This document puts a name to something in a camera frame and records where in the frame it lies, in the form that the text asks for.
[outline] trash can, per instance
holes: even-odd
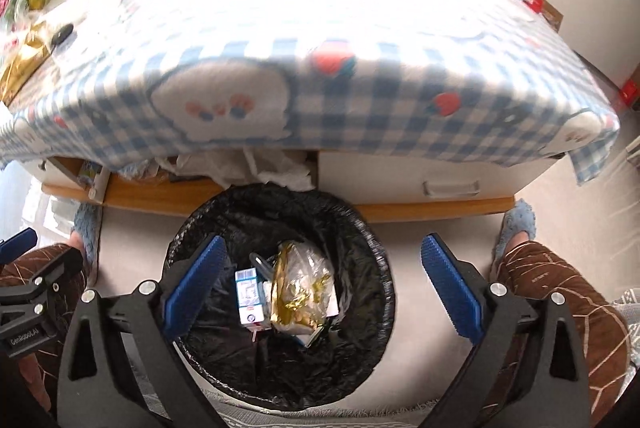
[[[169,245],[165,269],[189,258],[209,233],[224,238],[228,260],[177,342],[203,378],[252,405],[298,411],[338,401],[370,376],[391,336],[396,298],[385,249],[357,211],[316,190],[232,187],[191,214]],[[312,243],[334,268],[340,313],[308,348],[275,329],[254,341],[238,315],[235,272],[252,267],[251,252],[273,262],[287,240]]]

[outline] slipper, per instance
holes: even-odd
[[[494,249],[495,262],[503,258],[509,241],[521,231],[529,234],[530,241],[536,238],[536,214],[524,199],[519,199],[516,206],[504,214],[500,239]]]
[[[98,280],[98,250],[100,249],[101,228],[102,206],[81,203],[74,218],[72,231],[76,231],[82,237],[82,243],[86,251],[86,261],[89,266],[87,287],[94,286]]]

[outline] blue checkered tablecloth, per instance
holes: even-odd
[[[244,146],[502,166],[568,151],[582,183],[620,128],[519,0],[105,0],[10,110],[1,166]]]

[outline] gold foil wrapper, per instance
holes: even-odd
[[[4,66],[0,75],[0,101],[7,107],[31,75],[49,57],[48,35],[46,23],[32,26],[18,54]]]
[[[303,250],[311,253],[306,246],[283,243],[274,268],[271,323],[289,334],[313,334],[322,327],[333,286],[331,272],[322,265],[326,261],[319,255],[317,261],[309,258],[305,261],[300,253]]]

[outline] white drawer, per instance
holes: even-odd
[[[492,199],[513,196],[555,162],[539,159],[504,168],[492,163],[321,151],[318,188],[354,204]]]
[[[78,180],[56,159],[24,161],[24,169],[43,184],[64,188],[82,189]]]

